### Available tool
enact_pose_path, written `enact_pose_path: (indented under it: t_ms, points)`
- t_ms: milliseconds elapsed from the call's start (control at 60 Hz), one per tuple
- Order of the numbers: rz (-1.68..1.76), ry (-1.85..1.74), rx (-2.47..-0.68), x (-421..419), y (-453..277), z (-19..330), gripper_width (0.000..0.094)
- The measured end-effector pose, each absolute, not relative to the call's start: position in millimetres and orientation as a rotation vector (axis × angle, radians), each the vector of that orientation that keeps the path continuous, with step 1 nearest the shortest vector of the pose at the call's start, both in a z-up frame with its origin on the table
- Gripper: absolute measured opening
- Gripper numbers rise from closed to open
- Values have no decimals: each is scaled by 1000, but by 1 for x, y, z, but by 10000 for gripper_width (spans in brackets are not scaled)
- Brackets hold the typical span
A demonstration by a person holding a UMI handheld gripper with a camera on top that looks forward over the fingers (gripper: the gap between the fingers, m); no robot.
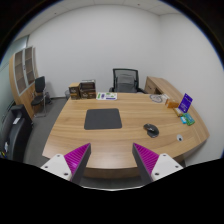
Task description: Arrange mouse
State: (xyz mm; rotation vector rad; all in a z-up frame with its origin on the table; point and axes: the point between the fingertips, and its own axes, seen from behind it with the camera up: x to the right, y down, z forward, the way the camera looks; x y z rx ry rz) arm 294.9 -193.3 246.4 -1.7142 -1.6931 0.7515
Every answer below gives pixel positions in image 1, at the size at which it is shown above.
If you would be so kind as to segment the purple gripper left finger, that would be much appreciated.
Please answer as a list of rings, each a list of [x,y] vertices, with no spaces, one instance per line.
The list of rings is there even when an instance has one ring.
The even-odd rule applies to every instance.
[[[66,155],[56,154],[42,169],[65,180],[79,184],[91,154],[91,144],[87,143]]]

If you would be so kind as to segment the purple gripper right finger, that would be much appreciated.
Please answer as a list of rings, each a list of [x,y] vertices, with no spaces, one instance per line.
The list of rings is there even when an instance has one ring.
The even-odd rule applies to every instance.
[[[144,183],[152,183],[182,169],[168,154],[157,154],[137,143],[133,144],[132,153]]]

